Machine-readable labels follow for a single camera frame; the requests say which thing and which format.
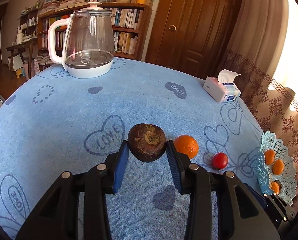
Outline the brown wooden door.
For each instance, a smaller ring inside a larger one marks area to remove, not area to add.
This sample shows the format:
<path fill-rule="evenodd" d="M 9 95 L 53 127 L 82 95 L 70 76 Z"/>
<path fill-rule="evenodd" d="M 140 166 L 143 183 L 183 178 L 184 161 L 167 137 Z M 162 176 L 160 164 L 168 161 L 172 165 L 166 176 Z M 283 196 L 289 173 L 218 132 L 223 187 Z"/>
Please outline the brown wooden door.
<path fill-rule="evenodd" d="M 242 0 L 159 0 L 145 61 L 201 79 L 213 76 Z"/>

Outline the beige patterned curtain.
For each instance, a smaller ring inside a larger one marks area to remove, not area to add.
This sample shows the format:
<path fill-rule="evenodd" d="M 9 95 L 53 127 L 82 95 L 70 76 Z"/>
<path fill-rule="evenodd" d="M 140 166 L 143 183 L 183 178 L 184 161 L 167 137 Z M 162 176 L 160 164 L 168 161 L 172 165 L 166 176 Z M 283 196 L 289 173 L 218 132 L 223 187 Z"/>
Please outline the beige patterned curtain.
<path fill-rule="evenodd" d="M 298 4 L 242 0 L 220 69 L 238 73 L 241 98 L 263 131 L 289 149 L 298 194 Z"/>

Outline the light blue love tablecloth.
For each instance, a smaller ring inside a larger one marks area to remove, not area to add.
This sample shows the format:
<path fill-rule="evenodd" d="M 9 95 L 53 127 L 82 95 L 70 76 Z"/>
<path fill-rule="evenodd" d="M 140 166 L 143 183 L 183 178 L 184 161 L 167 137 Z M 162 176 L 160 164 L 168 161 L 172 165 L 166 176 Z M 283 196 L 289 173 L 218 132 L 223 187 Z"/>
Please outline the light blue love tablecloth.
<path fill-rule="evenodd" d="M 27 81 L 0 108 L 0 225 L 15 238 L 64 171 L 87 172 L 119 150 L 141 123 L 169 140 L 192 136 L 193 162 L 211 171 L 223 152 L 228 170 L 258 189 L 263 130 L 242 100 L 217 103 L 203 81 L 148 63 L 115 59 L 100 77 L 77 79 L 55 65 Z"/>

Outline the wooden side desk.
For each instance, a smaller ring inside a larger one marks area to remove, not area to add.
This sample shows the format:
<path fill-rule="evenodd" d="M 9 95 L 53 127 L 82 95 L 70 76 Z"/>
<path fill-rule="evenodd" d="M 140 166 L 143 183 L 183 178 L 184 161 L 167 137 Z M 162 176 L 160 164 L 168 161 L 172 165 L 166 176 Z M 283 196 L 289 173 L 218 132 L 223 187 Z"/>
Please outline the wooden side desk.
<path fill-rule="evenodd" d="M 22 63 L 24 63 L 23 53 L 26 49 L 29 49 L 29 56 L 28 56 L 28 75 L 27 78 L 30 79 L 32 77 L 32 70 L 33 70 L 33 48 L 37 45 L 37 38 L 32 38 L 29 41 L 23 42 L 21 44 L 17 44 L 14 46 L 7 47 L 7 51 L 10 52 L 10 71 L 15 71 L 14 68 L 14 58 L 19 55 L 21 58 Z"/>

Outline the red cherry tomato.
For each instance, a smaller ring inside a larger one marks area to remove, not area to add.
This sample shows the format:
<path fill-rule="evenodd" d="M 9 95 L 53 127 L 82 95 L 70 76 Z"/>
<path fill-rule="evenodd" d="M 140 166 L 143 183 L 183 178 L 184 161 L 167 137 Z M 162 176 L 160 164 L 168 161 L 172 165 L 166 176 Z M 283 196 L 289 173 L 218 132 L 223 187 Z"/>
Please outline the red cherry tomato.
<path fill-rule="evenodd" d="M 227 167 L 228 162 L 228 156 L 223 152 L 219 152 L 214 155 L 212 159 L 212 166 L 214 167 L 214 169 L 222 170 Z"/>

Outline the small orange in basket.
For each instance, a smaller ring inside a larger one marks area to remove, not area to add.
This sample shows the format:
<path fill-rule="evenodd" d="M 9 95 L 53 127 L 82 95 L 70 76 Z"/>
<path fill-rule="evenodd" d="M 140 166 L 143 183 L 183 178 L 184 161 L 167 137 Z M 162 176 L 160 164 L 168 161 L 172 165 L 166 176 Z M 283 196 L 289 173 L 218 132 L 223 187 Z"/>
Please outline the small orange in basket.
<path fill-rule="evenodd" d="M 279 194 L 280 193 L 280 186 L 276 181 L 272 181 L 271 182 L 271 189 L 275 194 Z"/>
<path fill-rule="evenodd" d="M 272 150 L 272 149 L 266 150 L 265 153 L 264 153 L 265 164 L 266 165 L 272 165 L 273 162 L 274 162 L 275 155 L 276 155 L 275 150 Z"/>
<path fill-rule="evenodd" d="M 277 159 L 272 165 L 272 173 L 276 176 L 281 175 L 284 171 L 284 162 L 281 159 Z"/>

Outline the white tissue pack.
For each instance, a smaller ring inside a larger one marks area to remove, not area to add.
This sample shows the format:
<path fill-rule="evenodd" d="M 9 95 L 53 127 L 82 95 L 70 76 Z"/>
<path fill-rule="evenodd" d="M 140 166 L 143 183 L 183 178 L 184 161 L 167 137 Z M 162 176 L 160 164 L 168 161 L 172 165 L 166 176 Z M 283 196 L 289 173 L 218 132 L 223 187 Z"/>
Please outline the white tissue pack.
<path fill-rule="evenodd" d="M 221 70 L 218 77 L 206 77 L 203 88 L 217 102 L 234 101 L 240 97 L 241 92 L 234 83 L 234 79 L 240 76 L 230 70 Z"/>

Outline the dark brown round fruit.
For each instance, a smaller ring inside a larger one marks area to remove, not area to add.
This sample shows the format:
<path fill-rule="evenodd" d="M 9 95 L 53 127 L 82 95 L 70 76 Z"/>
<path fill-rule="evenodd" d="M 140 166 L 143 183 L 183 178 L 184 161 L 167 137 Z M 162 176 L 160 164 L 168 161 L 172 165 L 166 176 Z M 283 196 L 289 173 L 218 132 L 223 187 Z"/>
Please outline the dark brown round fruit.
<path fill-rule="evenodd" d="M 136 159 L 150 163 L 162 157 L 166 150 L 163 130 L 152 124 L 136 124 L 128 133 L 128 147 Z"/>

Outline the wooden bookshelf with books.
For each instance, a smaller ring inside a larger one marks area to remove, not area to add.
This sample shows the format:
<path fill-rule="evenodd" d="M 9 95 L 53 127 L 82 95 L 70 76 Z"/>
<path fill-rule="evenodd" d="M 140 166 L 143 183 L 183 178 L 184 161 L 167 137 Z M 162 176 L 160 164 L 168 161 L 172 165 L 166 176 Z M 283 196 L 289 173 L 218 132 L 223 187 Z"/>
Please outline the wooden bookshelf with books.
<path fill-rule="evenodd" d="M 39 13 L 38 9 L 27 11 L 20 17 L 23 42 L 37 38 L 37 54 L 46 54 L 48 51 L 47 32 L 51 24 L 57 20 L 68 18 L 75 10 L 87 6 L 85 4 L 57 11 L 50 9 L 43 14 Z M 151 19 L 151 7 L 144 4 L 117 2 L 102 3 L 100 6 L 111 9 L 114 14 L 111 23 L 114 34 L 115 56 L 140 61 Z"/>

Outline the orange mandarin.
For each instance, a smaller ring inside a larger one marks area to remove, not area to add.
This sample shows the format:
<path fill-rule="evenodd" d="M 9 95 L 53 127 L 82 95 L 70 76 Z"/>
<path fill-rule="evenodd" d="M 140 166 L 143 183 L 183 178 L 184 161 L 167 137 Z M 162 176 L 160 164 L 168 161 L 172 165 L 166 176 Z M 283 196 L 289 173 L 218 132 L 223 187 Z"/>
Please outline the orange mandarin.
<path fill-rule="evenodd" d="M 198 142 L 189 135 L 180 135 L 173 141 L 177 152 L 187 155 L 193 159 L 199 152 Z"/>

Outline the light blue lace fruit basket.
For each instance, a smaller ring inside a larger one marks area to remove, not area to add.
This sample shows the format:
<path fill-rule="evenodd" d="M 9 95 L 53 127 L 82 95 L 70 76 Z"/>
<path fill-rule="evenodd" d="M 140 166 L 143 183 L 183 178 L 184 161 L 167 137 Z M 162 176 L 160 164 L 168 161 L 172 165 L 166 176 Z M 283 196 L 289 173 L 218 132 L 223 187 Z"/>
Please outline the light blue lace fruit basket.
<path fill-rule="evenodd" d="M 272 172 L 272 165 L 265 163 L 265 152 L 274 150 L 274 161 L 280 159 L 284 164 L 284 170 L 281 174 L 275 175 Z M 257 179 L 261 192 L 271 195 L 274 191 L 271 184 L 278 181 L 282 186 L 278 196 L 287 204 L 293 204 L 293 198 L 296 196 L 297 180 L 295 179 L 296 169 L 293 166 L 293 159 L 289 156 L 289 150 L 284 146 L 282 139 L 277 139 L 274 133 L 266 131 L 260 139 L 260 146 L 257 160 Z"/>

